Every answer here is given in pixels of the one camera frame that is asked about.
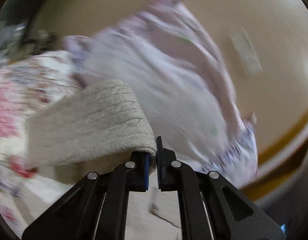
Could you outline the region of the white floral bed sheet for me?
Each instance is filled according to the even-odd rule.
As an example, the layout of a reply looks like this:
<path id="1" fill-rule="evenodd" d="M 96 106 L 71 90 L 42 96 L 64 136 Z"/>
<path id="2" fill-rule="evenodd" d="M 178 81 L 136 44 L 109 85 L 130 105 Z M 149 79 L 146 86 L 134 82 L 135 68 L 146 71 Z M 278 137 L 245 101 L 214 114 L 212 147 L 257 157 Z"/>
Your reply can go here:
<path id="1" fill-rule="evenodd" d="M 0 68 L 0 214 L 21 237 L 25 228 L 75 183 L 53 167 L 27 171 L 28 122 L 79 89 L 67 51 L 48 51 Z"/>

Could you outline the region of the lavender floral pillow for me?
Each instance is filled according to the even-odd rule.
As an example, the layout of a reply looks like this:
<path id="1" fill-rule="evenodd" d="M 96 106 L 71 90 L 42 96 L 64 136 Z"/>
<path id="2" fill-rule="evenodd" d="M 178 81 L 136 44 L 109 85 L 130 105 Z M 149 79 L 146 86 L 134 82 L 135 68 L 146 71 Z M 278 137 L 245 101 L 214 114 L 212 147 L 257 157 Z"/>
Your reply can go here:
<path id="1" fill-rule="evenodd" d="M 63 48 L 86 85 L 127 83 L 180 161 L 238 187 L 256 178 L 254 121 L 241 117 L 219 48 L 183 2 L 150 0 L 91 37 L 64 37 Z"/>

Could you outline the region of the white label sticker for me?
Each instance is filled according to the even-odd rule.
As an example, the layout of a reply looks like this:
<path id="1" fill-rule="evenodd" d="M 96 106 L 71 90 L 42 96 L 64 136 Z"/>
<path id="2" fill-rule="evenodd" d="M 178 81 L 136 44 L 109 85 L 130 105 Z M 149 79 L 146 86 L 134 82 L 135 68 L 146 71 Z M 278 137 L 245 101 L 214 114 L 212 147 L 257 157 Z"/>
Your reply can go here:
<path id="1" fill-rule="evenodd" d="M 262 67 L 258 54 L 245 29 L 241 28 L 239 31 L 231 33 L 229 37 L 241 60 L 244 74 L 254 76 L 261 73 Z"/>

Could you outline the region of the beige cable-knit sweater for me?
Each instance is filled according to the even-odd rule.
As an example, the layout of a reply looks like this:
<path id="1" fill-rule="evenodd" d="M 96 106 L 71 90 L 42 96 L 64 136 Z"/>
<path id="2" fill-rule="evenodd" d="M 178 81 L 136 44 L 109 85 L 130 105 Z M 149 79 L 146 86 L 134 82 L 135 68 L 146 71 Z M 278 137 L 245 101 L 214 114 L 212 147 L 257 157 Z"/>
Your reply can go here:
<path id="1" fill-rule="evenodd" d="M 106 174 L 133 152 L 155 163 L 157 143 L 137 97 L 120 80 L 106 80 L 66 96 L 28 121 L 25 168 L 78 164 Z"/>

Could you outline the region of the dark clutter pile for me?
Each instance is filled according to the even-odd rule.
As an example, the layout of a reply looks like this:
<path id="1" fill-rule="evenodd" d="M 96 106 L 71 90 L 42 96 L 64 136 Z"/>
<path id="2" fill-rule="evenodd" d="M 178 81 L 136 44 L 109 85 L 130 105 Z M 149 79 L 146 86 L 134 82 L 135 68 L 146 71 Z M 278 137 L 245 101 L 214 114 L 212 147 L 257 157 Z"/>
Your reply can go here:
<path id="1" fill-rule="evenodd" d="M 57 34 L 41 29 L 34 37 L 26 37 L 25 23 L 5 25 L 0 22 L 0 64 L 25 59 L 52 50 Z"/>

